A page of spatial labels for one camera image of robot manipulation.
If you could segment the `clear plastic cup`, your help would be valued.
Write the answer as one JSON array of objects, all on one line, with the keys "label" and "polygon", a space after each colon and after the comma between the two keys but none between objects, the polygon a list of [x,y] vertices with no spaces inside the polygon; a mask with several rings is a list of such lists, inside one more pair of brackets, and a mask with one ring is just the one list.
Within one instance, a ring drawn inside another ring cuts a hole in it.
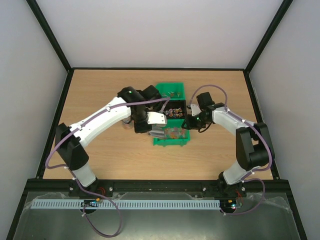
[{"label": "clear plastic cup", "polygon": [[134,121],[131,119],[124,119],[121,121],[121,124],[125,130],[130,130],[134,128]]}]

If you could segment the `green bin with lollipops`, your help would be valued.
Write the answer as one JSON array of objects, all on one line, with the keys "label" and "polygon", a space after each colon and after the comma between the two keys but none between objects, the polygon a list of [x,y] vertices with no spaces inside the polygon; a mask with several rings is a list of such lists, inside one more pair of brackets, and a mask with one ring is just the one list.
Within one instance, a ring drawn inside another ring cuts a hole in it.
[{"label": "green bin with lollipops", "polygon": [[182,82],[160,82],[155,88],[164,98],[170,97],[172,100],[185,100],[185,86]]}]

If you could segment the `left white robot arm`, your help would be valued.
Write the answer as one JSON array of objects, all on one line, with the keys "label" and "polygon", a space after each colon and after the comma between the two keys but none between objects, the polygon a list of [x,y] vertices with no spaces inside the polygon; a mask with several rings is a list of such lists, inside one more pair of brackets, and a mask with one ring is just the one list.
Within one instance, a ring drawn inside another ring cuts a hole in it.
[{"label": "left white robot arm", "polygon": [[150,85],[144,90],[123,88],[109,103],[87,118],[67,126],[61,123],[55,130],[54,151],[64,161],[74,178],[87,188],[97,177],[89,165],[85,148],[114,124],[128,120],[137,134],[148,133],[156,125],[166,125],[163,106],[168,99]]}]

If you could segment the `green bin with gummies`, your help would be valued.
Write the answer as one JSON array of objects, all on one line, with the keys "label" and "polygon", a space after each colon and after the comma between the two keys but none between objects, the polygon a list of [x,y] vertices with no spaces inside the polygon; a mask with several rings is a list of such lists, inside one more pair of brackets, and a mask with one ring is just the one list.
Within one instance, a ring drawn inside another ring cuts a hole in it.
[{"label": "green bin with gummies", "polygon": [[190,140],[190,131],[182,128],[183,119],[169,119],[162,127],[164,138],[154,138],[154,146],[185,146]]}]

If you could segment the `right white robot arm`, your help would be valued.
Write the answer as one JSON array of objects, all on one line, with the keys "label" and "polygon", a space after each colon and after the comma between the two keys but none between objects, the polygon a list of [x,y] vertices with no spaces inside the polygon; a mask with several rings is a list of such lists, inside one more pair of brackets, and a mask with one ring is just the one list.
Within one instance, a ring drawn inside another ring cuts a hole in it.
[{"label": "right white robot arm", "polygon": [[202,133],[216,124],[235,136],[235,162],[217,180],[219,193],[229,196],[247,177],[271,168],[275,153],[268,126],[243,119],[225,103],[215,103],[209,92],[199,94],[196,99],[198,104],[187,106],[190,113],[183,128]]}]

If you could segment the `metal scoop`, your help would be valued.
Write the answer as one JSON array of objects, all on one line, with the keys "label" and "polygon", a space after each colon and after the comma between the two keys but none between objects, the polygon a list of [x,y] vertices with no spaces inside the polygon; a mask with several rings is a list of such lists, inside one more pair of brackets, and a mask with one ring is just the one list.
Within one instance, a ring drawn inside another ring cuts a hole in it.
[{"label": "metal scoop", "polygon": [[162,127],[160,126],[152,126],[151,130],[148,132],[150,136],[153,138],[158,138],[158,139],[164,139],[165,138],[165,131],[163,130]]}]

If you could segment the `black bin with swirl lollipops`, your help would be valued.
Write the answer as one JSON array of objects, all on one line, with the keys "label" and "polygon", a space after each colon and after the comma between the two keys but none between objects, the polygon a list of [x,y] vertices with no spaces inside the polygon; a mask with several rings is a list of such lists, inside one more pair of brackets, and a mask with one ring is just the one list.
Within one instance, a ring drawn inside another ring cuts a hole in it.
[{"label": "black bin with swirl lollipops", "polygon": [[168,120],[185,119],[187,107],[185,100],[171,100],[167,103],[163,111]]}]

